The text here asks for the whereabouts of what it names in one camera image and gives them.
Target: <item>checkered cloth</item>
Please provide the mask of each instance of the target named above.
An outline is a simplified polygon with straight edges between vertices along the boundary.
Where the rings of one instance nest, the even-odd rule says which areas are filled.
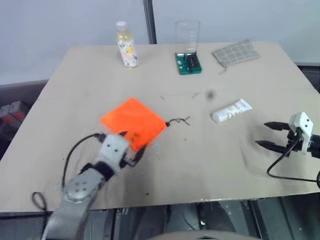
[[[213,51],[212,54],[225,69],[231,65],[260,57],[250,40],[240,41],[230,46],[220,48]]]

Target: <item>orange square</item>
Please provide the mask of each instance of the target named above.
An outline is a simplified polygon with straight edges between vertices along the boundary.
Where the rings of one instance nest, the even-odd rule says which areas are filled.
[[[133,97],[104,115],[100,122],[114,133],[127,131],[125,138],[135,151],[149,144],[167,127],[161,117]]]

